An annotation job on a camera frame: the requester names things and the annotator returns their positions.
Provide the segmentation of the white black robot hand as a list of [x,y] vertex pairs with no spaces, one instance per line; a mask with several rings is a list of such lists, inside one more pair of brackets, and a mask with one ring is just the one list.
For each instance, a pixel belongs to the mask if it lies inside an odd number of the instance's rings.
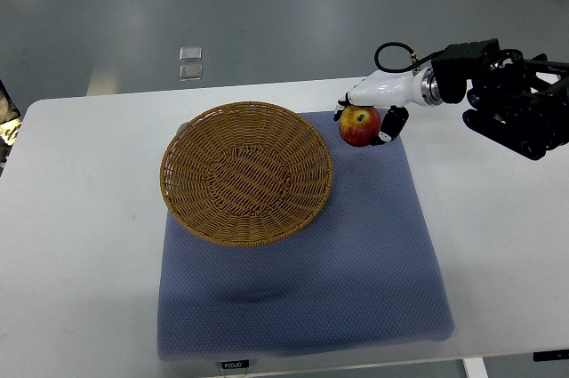
[[409,118],[405,106],[410,103],[429,107],[443,103],[432,69],[401,74],[373,72],[338,100],[334,120],[339,123],[341,113],[350,105],[376,108],[381,115],[381,129],[370,146],[384,145],[403,131]]

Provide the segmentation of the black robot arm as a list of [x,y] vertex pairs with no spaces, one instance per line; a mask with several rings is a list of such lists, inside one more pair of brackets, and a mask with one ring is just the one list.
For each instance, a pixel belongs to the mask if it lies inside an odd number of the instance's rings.
[[467,100],[472,131],[531,160],[568,143],[568,64],[499,41],[451,44],[431,60],[441,100]]

